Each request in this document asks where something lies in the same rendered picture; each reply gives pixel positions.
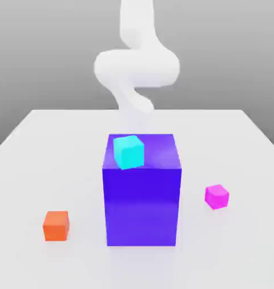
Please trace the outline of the small orange cube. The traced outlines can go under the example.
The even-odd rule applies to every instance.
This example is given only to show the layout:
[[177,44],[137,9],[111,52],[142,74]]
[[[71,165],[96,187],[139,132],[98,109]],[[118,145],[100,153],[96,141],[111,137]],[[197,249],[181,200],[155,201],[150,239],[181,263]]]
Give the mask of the small orange cube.
[[43,222],[45,241],[66,241],[69,232],[67,211],[48,211]]

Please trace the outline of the small magenta cube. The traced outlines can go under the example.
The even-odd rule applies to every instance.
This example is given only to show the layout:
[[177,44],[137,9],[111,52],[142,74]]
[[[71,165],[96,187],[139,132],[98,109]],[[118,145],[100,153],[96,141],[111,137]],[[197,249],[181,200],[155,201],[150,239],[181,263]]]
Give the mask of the small magenta cube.
[[221,209],[228,206],[229,192],[221,185],[208,186],[205,189],[205,202],[213,209]]

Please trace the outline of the large purple box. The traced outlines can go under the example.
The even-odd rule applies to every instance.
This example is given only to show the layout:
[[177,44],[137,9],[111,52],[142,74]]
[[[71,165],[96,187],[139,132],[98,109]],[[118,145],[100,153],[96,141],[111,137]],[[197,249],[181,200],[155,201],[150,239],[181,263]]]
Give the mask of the large purple box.
[[139,134],[144,166],[122,170],[110,134],[102,167],[108,246],[174,246],[182,166],[172,134]]

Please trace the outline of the small cyan cube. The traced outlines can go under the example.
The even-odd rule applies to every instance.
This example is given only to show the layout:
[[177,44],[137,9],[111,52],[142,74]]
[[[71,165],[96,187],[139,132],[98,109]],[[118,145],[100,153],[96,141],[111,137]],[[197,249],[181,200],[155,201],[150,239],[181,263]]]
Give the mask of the small cyan cube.
[[144,165],[144,143],[136,135],[115,138],[113,152],[114,159],[122,170]]

